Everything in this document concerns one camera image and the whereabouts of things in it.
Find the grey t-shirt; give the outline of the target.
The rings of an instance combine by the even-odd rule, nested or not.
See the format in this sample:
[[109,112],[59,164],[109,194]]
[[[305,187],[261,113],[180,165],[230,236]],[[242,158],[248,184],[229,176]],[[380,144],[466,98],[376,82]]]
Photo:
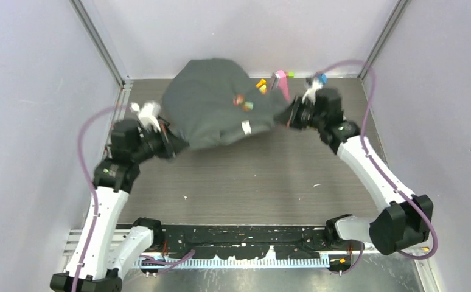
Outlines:
[[[252,111],[233,104],[237,94],[253,102]],[[174,134],[192,150],[270,131],[276,126],[275,115],[290,104],[280,89],[262,94],[239,64],[224,58],[189,61],[169,83],[161,103]]]

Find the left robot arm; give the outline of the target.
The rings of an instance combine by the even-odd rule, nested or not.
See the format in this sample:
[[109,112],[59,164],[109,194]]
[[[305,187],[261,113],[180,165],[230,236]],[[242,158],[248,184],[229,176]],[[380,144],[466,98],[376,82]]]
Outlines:
[[154,122],[123,119],[114,124],[111,154],[98,164],[93,176],[86,175],[91,203],[85,225],[64,272],[52,276],[52,291],[121,291],[140,255],[163,247],[162,224],[150,218],[138,218],[115,249],[111,242],[140,164],[151,158],[175,158],[186,147],[161,117]]

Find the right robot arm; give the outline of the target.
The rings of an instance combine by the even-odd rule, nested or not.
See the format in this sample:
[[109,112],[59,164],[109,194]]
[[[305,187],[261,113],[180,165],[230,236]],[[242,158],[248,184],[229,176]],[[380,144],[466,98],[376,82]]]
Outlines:
[[324,234],[328,247],[341,249],[354,240],[372,244],[385,256],[395,252],[408,256],[406,249],[431,239],[428,253],[409,257],[422,260],[436,253],[432,200],[427,195],[415,195],[390,171],[360,127],[344,116],[336,89],[318,89],[314,99],[297,96],[275,120],[289,128],[316,129],[321,141],[356,174],[377,206],[379,215],[375,219],[346,214],[328,220]]

